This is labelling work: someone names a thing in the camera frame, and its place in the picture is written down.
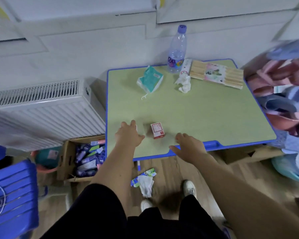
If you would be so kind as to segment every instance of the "black sleeve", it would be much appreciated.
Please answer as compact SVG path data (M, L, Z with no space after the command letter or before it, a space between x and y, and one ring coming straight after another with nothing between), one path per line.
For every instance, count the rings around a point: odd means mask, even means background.
M126 235L127 219L115 193L104 185L88 185L67 213L42 237L111 238Z

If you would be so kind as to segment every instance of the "hand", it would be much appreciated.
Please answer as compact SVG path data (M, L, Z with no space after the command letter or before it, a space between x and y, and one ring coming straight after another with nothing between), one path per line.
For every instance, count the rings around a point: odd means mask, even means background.
M131 121L131 125L128 125L126 122L121 123L121 127L115 133L116 144L128 143L137 147L141 144L144 135L138 135L136 131L136 122L135 120Z
M198 156L207 154L204 144L186 133L177 133L175 139L180 149L175 146L169 146L169 148L185 162L193 164Z

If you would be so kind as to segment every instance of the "radiator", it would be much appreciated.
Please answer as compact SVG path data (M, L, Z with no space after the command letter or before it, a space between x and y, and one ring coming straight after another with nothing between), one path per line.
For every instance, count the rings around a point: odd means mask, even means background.
M0 91L0 145L23 151L105 133L105 110L84 79Z

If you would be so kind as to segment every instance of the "white tissue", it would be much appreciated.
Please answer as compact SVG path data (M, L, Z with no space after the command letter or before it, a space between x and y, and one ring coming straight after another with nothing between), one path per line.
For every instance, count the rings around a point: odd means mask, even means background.
M142 195L145 198L152 197L152 186L154 184L152 176L139 175L137 181L140 184Z
M178 88L179 91L187 93L190 91L190 76L187 74L179 75L179 78L176 80L175 84L182 84L183 86Z

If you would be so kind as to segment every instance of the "table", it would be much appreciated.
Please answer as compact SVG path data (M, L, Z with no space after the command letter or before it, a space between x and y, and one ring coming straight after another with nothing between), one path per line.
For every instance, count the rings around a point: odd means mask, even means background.
M210 60L236 67L231 59ZM164 77L160 87L146 99L136 81L146 67L112 69L107 73L106 146L109 154L122 121L136 120L146 137L134 153L134 161L174 156L175 135L187 133L204 142L207 151L266 143L276 135L248 86L242 90L191 79L184 94L174 84L179 74L166 65L155 66ZM150 124L161 122L165 137L153 139Z

